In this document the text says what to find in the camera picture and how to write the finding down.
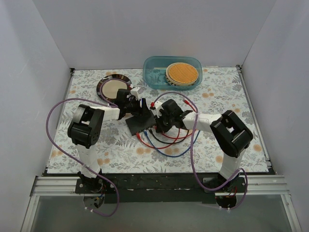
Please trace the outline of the black network switch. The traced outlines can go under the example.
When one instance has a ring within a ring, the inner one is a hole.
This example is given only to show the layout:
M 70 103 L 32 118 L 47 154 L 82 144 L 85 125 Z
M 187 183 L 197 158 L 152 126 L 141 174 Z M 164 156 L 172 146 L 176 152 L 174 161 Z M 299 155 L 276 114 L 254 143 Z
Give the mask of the black network switch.
M 144 130 L 153 127 L 155 125 L 155 119 L 153 116 L 149 118 L 133 116 L 126 119 L 126 124 L 129 128 L 131 135 L 134 136 L 137 133 L 141 133 Z

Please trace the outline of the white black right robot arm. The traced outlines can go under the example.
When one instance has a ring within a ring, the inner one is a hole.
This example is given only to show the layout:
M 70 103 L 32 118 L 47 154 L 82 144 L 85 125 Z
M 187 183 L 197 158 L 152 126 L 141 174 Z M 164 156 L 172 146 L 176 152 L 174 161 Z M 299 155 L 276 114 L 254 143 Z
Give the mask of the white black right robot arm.
M 223 114 L 215 115 L 200 114 L 197 109 L 183 111 L 174 100 L 164 103 L 153 102 L 150 109 L 155 111 L 157 132 L 167 132 L 175 126 L 179 129 L 192 130 L 192 133 L 195 130 L 212 133 L 224 153 L 218 177 L 206 185 L 201 183 L 194 167 L 193 145 L 190 145 L 193 174 L 205 191 L 221 189 L 224 192 L 229 192 L 235 188 L 235 178 L 242 170 L 240 163 L 245 150 L 253 139 L 253 134 L 233 111 L 227 110 Z

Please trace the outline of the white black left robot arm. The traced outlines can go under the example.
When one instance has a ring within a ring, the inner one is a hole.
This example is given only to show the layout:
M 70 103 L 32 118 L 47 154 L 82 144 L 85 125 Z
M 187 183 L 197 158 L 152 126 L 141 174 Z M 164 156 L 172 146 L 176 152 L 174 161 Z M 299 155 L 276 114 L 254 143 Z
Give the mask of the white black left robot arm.
M 94 148 L 100 137 L 102 124 L 105 121 L 120 120 L 126 114 L 132 115 L 126 120 L 132 135 L 155 125 L 154 115 L 147 107 L 146 99 L 140 98 L 139 87 L 131 90 L 119 89 L 114 103 L 99 107 L 80 104 L 69 125 L 68 137 L 76 145 L 83 163 L 79 176 L 87 180 L 86 187 L 92 193 L 100 192 L 103 187 L 102 180 L 96 177 L 100 166 Z

